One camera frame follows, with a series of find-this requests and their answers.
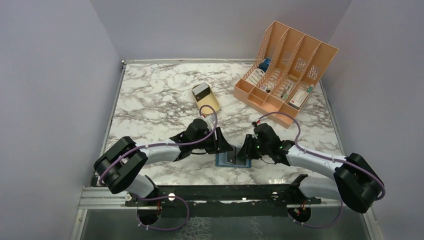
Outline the blue card holder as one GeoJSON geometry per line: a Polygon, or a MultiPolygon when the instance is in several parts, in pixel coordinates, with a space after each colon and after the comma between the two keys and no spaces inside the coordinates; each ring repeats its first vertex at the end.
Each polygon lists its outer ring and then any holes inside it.
{"type": "MultiPolygon", "coordinates": [[[[233,149],[236,151],[236,153],[239,152],[240,148],[241,148],[241,146],[233,146],[233,149]]],[[[226,156],[225,152],[218,153],[216,155],[216,157],[215,157],[215,166],[216,167],[247,168],[247,169],[252,167],[252,160],[251,159],[249,159],[249,161],[250,161],[249,167],[237,167],[235,165],[228,165],[228,164],[225,163],[225,156],[226,156]]]]}

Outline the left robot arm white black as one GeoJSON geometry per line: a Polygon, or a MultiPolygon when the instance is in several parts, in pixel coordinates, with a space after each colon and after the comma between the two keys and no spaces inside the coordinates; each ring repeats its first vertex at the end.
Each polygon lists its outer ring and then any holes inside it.
{"type": "Polygon", "coordinates": [[[137,146],[129,136],[124,136],[96,160],[93,169],[99,175],[98,182],[111,193],[129,192],[149,206],[157,200],[157,186],[147,175],[140,175],[142,167],[180,161],[194,150],[212,155],[231,152],[233,146],[226,141],[220,127],[211,128],[204,119],[196,118],[186,130],[166,141],[137,146]]]}

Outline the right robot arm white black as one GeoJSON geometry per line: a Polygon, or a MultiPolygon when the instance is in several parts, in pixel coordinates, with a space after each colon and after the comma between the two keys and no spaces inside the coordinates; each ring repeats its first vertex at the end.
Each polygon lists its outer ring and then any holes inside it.
{"type": "Polygon", "coordinates": [[[353,211],[366,213],[383,193],[383,181],[360,154],[333,157],[310,150],[292,140],[281,140],[266,123],[246,135],[237,153],[237,157],[251,160],[263,156],[270,157],[275,164],[300,167],[323,176],[307,176],[288,190],[289,199],[296,204],[321,197],[341,200],[353,211]]]}

